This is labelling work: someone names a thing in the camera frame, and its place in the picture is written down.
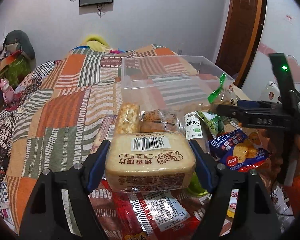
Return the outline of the right hand holding gripper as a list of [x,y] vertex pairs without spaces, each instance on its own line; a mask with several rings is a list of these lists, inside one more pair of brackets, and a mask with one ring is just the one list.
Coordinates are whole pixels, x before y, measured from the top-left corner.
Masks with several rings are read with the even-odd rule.
[[[261,130],[262,138],[267,142],[267,149],[271,153],[270,161],[271,161],[271,169],[268,172],[268,177],[275,181],[277,175],[279,174],[281,168],[280,166],[283,163],[282,153],[284,150],[284,138],[282,132],[276,132],[274,130]],[[296,152],[298,156],[298,161],[296,165],[296,170],[294,177],[300,175],[300,135],[296,135],[294,139],[294,147],[293,152]]]

